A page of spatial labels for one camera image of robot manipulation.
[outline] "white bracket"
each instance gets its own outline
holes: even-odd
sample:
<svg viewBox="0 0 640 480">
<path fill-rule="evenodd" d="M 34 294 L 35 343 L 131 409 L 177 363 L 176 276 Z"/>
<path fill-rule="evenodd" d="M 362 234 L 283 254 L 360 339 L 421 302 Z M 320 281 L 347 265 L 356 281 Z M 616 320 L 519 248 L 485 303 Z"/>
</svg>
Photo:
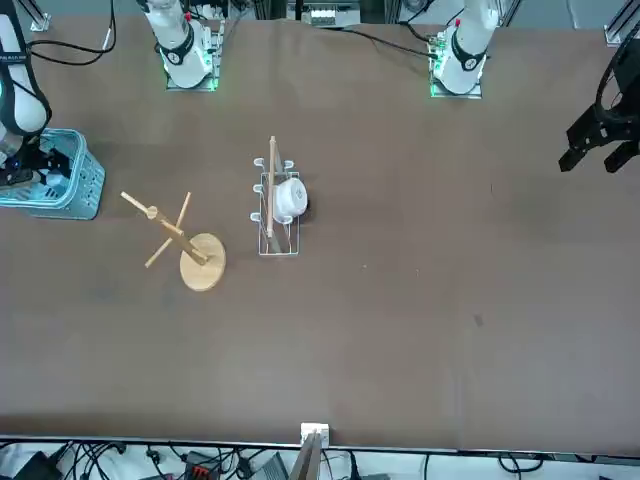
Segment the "white bracket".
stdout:
<svg viewBox="0 0 640 480">
<path fill-rule="evenodd" d="M 309 435 L 319 433 L 322 438 L 322 448 L 329 448 L 329 424 L 328 423 L 301 423 L 300 424 L 300 445 L 302 445 Z"/>
</svg>

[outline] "wooden mug tree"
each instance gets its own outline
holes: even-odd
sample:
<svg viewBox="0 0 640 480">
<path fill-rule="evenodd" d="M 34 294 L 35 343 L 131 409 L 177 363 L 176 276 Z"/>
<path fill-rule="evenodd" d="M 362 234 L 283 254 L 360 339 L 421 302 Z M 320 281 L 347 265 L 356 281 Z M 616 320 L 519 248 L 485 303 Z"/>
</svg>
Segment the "wooden mug tree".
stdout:
<svg viewBox="0 0 640 480">
<path fill-rule="evenodd" d="M 180 274 L 187 287 L 196 292 L 204 292 L 213 288 L 216 283 L 218 283 L 224 273 L 227 261 L 222 242 L 211 233 L 199 233 L 191 240 L 187 240 L 184 231 L 180 229 L 180 224 L 184 219 L 187 206 L 191 199 L 191 192 L 188 192 L 184 199 L 180 215 L 178 215 L 178 221 L 175 225 L 158 210 L 158 207 L 146 207 L 126 192 L 120 193 L 120 196 L 143 212 L 149 220 L 160 224 L 169 234 L 169 238 L 144 264 L 145 267 L 149 268 L 162 252 L 175 241 L 182 249 L 180 256 Z"/>
</svg>

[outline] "round wooden base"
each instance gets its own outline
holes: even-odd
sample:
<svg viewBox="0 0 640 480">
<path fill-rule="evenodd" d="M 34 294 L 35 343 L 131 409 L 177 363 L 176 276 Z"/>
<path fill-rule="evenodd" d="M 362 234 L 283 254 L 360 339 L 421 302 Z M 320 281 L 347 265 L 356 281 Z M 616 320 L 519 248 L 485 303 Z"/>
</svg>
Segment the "round wooden base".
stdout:
<svg viewBox="0 0 640 480">
<path fill-rule="evenodd" d="M 191 239 L 191 243 L 210 258 L 204 265 L 198 265 L 189 255 L 182 252 L 180 274 L 191 290 L 205 292 L 213 288 L 222 277 L 227 263 L 227 254 L 218 237 L 210 233 L 199 233 Z"/>
</svg>

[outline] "floor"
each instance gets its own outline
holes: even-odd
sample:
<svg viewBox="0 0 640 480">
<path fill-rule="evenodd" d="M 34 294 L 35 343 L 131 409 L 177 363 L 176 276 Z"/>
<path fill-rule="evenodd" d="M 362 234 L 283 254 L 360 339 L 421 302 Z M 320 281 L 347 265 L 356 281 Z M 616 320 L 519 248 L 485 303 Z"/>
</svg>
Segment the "floor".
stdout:
<svg viewBox="0 0 640 480">
<path fill-rule="evenodd" d="M 48 456 L 58 450 L 62 444 L 21 444 L 7 447 L 0 453 L 0 478 L 2 475 L 13 477 L 22 466 L 31 458 L 33 453 L 42 451 Z M 184 472 L 184 464 L 175 453 L 167 447 L 153 447 L 160 455 L 158 468 L 170 478 L 179 477 Z M 191 448 L 176 447 L 179 454 L 188 453 Z M 198 453 L 215 457 L 218 452 L 213 448 L 195 448 Z M 244 458 L 256 456 L 251 462 L 252 470 L 257 472 L 278 450 L 267 450 L 259 453 L 256 450 L 245 450 L 242 452 Z M 223 449 L 223 456 L 228 449 Z M 158 472 L 146 455 L 145 446 L 127 446 L 124 454 L 119 455 L 116 451 L 108 451 L 100 457 L 100 466 L 109 480 L 137 480 L 157 477 Z M 296 452 L 280 450 L 285 469 L 291 472 L 296 461 Z M 351 472 L 351 462 L 349 454 L 340 451 L 327 451 L 327 459 L 331 465 L 331 470 L 327 468 L 325 461 L 321 463 L 319 480 L 338 480 L 344 477 L 349 478 Z M 356 464 L 360 475 L 364 478 L 368 475 L 386 474 L 392 480 L 510 480 L 516 478 L 515 475 L 503 471 L 495 458 L 470 458 L 452 457 L 444 455 L 431 455 L 428 462 L 428 469 L 425 475 L 425 459 L 422 454 L 389 454 L 389 453 L 358 453 L 355 454 Z M 69 452 L 63 456 L 58 464 L 58 468 L 63 475 L 67 473 L 67 478 L 72 478 L 71 467 L 74 463 L 74 455 Z M 520 461 L 520 467 L 533 466 L 537 462 Z M 100 480 L 97 469 L 91 472 L 89 478 L 81 477 L 80 473 L 84 468 L 84 462 L 77 465 L 77 477 L 82 480 Z M 640 467 L 623 465 L 604 465 L 589 463 L 569 463 L 563 461 L 547 461 L 542 467 L 533 472 L 523 474 L 525 480 L 588 480 L 605 477 L 611 480 L 631 480 L 637 479 L 640 475 Z M 222 477 L 223 480 L 236 480 L 233 474 Z M 386 480 L 378 476 L 377 480 Z"/>
</svg>

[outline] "blue plastic basket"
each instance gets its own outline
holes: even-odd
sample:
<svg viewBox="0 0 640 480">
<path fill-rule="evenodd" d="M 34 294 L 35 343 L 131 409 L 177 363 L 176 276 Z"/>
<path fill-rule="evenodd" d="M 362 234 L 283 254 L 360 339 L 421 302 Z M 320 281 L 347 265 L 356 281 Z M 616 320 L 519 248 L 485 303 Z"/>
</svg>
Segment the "blue plastic basket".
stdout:
<svg viewBox="0 0 640 480">
<path fill-rule="evenodd" d="M 104 168 L 87 150 L 75 130 L 42 132 L 42 150 L 55 148 L 70 160 L 71 177 L 63 192 L 41 183 L 0 191 L 0 207 L 23 208 L 34 217 L 91 220 L 98 213 L 104 185 Z"/>
</svg>

